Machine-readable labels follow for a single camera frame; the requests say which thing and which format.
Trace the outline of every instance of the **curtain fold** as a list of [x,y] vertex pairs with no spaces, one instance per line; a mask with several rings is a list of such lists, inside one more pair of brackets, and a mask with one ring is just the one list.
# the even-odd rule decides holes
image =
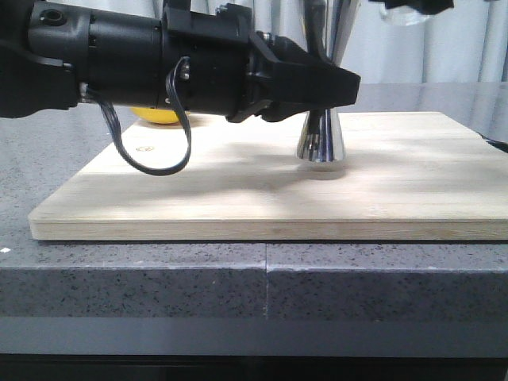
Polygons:
[[[160,17],[163,0],[56,0],[78,6]],[[300,10],[305,0],[193,0],[215,13],[225,2],[254,9],[256,29],[305,47]],[[363,0],[342,67],[364,83],[498,82],[508,80],[508,0],[456,0],[425,24],[388,25],[379,3]]]

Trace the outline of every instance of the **granite countertop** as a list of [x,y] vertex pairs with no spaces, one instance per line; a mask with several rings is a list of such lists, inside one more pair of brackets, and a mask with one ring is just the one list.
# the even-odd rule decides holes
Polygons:
[[[508,141],[507,104],[505,83],[363,85],[343,111]],[[0,353],[508,356],[508,241],[33,240],[28,213],[109,142],[96,106],[0,120]]]

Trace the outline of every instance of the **wooden cutting board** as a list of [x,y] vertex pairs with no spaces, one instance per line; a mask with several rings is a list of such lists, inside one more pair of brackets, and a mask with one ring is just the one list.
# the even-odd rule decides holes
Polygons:
[[[347,160],[294,157],[303,115],[279,124],[191,115],[193,156],[170,177],[109,146],[30,215],[39,240],[506,240],[508,155],[439,113],[341,114]],[[138,160],[179,160],[179,128],[138,122]]]

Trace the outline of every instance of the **metallic cone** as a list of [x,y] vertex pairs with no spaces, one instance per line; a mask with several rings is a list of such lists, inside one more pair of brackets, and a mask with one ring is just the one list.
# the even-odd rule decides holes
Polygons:
[[[360,0],[303,0],[309,52],[340,65]],[[345,158],[337,109],[310,111],[298,142],[297,156],[313,163]]]

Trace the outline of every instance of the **wire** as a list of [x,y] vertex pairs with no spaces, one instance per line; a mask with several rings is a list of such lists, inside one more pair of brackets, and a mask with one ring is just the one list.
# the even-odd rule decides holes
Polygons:
[[182,124],[183,131],[185,132],[185,136],[187,138],[187,151],[185,153],[185,156],[180,160],[179,163],[171,167],[151,168],[146,167],[143,164],[135,161],[135,159],[133,159],[131,155],[125,150],[123,141],[121,139],[120,121],[118,120],[118,115],[114,109],[113,104],[107,99],[104,99],[98,91],[87,88],[87,96],[101,107],[102,115],[104,116],[106,124],[110,129],[114,146],[116,147],[120,156],[132,167],[136,168],[138,171],[146,173],[147,175],[152,176],[174,175],[175,173],[182,171],[189,164],[189,159],[192,153],[191,124],[189,122],[189,119],[187,118],[187,115],[185,114],[185,109],[183,108],[182,103],[180,102],[178,92],[176,90],[176,78],[179,76],[182,66],[184,64],[187,65],[189,64],[189,60],[190,58],[186,56],[180,58],[178,63],[175,65],[175,68],[173,68],[173,70],[171,70],[166,77],[167,97],[169,99],[171,107],[175,111],[176,116],[179,118],[180,123]]

